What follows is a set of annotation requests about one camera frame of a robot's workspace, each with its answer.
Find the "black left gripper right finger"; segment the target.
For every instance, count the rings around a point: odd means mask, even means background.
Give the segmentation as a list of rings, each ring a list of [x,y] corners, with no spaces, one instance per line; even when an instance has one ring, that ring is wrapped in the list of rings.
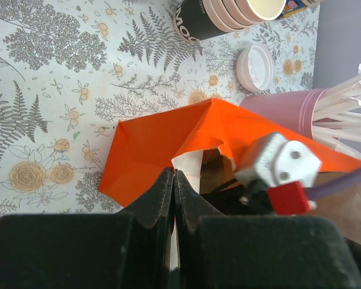
[[[173,196],[182,288],[361,288],[349,245],[326,219],[225,216],[181,171]]]

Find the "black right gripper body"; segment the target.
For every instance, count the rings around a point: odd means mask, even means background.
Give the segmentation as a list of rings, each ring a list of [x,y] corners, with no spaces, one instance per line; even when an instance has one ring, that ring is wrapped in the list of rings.
[[[260,179],[246,185],[231,179],[202,197],[218,211],[228,216],[275,215],[267,195],[268,186]]]

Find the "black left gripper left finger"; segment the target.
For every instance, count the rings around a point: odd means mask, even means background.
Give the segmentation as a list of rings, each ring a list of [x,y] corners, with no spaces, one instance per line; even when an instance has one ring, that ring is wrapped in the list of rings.
[[[0,218],[0,288],[167,288],[174,172],[115,214]]]

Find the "orange paper bag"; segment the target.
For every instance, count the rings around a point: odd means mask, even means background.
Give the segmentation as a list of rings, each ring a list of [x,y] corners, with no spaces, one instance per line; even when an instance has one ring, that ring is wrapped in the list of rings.
[[[260,180],[272,210],[305,214],[324,193],[313,184],[319,173],[354,177],[361,160],[336,152],[251,110],[209,99],[175,110],[120,122],[99,191],[126,207],[168,167],[200,187],[203,155],[218,152],[242,185]]]

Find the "stack of paper cups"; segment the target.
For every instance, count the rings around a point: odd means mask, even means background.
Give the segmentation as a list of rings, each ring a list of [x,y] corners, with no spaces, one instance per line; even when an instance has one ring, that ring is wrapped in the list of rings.
[[[285,7],[279,0],[189,0],[182,1],[173,15],[177,34],[188,42],[199,42],[277,19]]]

